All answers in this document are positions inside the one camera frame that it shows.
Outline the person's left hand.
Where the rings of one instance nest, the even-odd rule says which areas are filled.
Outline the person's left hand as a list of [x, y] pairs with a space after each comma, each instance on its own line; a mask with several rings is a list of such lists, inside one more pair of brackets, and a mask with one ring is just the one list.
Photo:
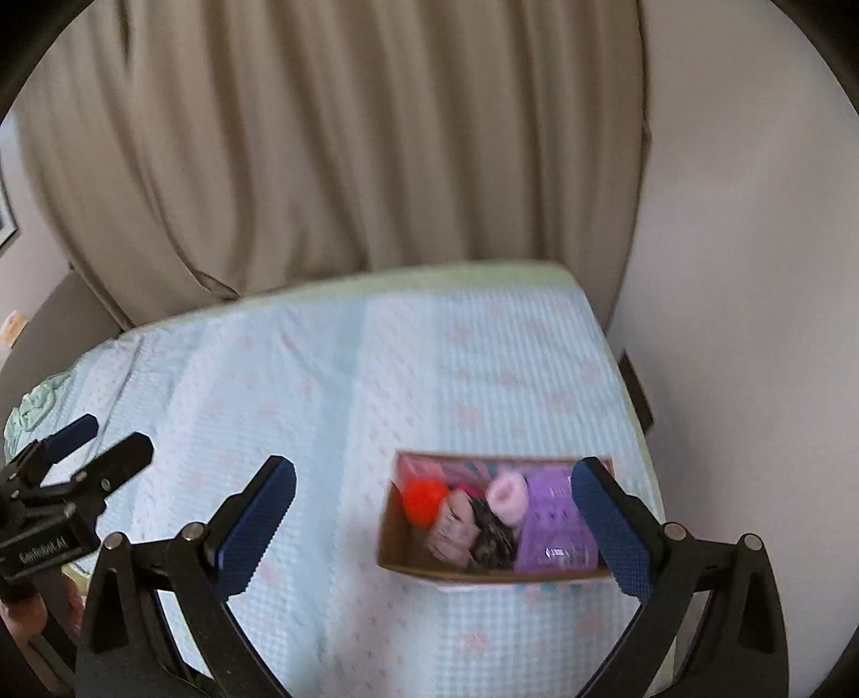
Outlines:
[[[83, 596], [73, 577], [61, 575], [61, 580], [65, 591], [65, 618], [71, 632], [78, 634], [82, 629], [84, 617]], [[23, 650], [47, 625], [47, 605], [41, 595], [33, 595], [25, 601], [3, 604], [2, 618], [14, 644], [19, 650]]]

